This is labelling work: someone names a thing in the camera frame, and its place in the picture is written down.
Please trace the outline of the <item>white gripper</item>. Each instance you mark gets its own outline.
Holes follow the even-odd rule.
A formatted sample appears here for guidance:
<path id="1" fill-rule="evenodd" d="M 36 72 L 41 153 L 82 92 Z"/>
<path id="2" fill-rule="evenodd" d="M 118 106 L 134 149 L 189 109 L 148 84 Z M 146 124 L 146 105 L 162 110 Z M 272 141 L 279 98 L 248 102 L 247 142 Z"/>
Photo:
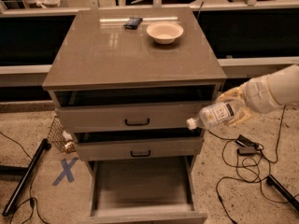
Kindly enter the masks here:
<path id="1" fill-rule="evenodd" d="M 245 82 L 241 89 L 232 88 L 223 92 L 217 102 L 246 104 L 238 109 L 232 121 L 234 125 L 250 119 L 254 112 L 267 114 L 282 107 L 270 90 L 268 76 L 254 77 Z"/>

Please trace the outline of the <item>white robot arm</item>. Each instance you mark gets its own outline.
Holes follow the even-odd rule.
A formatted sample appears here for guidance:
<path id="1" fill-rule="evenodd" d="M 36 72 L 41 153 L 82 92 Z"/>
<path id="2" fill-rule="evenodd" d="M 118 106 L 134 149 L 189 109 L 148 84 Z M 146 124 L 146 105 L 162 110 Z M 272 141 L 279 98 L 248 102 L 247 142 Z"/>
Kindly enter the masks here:
<path id="1" fill-rule="evenodd" d="M 239 87 L 225 91 L 217 102 L 237 100 L 240 110 L 227 126 L 241 123 L 256 114 L 267 114 L 284 105 L 299 102 L 299 65 L 293 64 L 273 74 L 251 78 Z"/>

